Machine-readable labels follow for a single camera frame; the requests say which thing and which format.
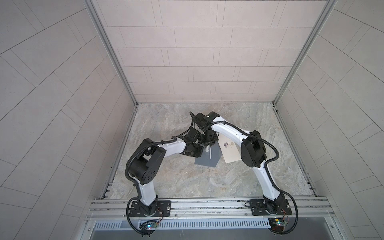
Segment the cream envelope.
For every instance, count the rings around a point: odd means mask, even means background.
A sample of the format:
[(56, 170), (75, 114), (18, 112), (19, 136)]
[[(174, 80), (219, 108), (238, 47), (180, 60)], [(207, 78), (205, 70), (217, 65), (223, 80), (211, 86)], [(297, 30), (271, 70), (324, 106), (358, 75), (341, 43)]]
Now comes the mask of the cream envelope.
[(223, 134), (219, 135), (219, 146), (226, 164), (241, 160), (241, 155), (235, 142)]

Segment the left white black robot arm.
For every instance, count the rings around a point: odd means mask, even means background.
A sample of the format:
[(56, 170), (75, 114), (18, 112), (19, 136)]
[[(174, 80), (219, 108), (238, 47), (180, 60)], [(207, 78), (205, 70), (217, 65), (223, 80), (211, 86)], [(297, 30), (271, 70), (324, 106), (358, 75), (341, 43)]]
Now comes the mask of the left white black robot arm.
[(184, 135), (173, 136), (166, 141), (142, 141), (128, 160), (125, 170), (126, 178), (136, 185), (142, 205), (149, 207), (157, 201), (153, 180), (164, 158), (176, 154), (200, 157), (203, 153), (201, 141), (202, 134), (196, 129), (190, 129)]

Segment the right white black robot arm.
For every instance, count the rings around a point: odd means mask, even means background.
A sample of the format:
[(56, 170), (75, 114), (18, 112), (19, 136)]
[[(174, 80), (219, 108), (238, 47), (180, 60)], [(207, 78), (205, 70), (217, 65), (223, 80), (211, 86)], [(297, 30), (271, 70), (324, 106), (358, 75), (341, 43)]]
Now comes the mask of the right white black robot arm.
[(190, 112), (190, 115), (194, 123), (204, 133), (212, 130), (226, 136), (241, 148), (241, 160), (245, 165), (253, 169), (262, 187), (265, 209), (270, 214), (276, 214), (281, 209), (285, 197), (275, 184), (267, 164), (279, 158), (278, 150), (262, 139), (258, 131), (245, 131), (227, 122), (215, 112), (211, 112), (206, 116), (201, 113), (194, 115)]

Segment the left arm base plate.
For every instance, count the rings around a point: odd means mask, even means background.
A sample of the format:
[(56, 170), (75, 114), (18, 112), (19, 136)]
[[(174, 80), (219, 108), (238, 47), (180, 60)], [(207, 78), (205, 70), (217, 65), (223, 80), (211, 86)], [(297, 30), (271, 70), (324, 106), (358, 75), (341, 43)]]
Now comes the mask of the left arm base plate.
[(129, 206), (129, 217), (169, 217), (171, 201), (155, 201), (146, 206), (141, 201), (133, 201)]

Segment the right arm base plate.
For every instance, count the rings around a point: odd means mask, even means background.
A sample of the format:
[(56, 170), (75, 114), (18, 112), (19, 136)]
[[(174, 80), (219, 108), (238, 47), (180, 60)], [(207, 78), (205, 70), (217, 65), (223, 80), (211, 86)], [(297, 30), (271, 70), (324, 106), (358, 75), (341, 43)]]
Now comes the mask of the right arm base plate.
[(287, 200), (278, 203), (266, 200), (249, 200), (246, 206), (251, 209), (253, 216), (289, 216), (293, 214), (292, 208)]

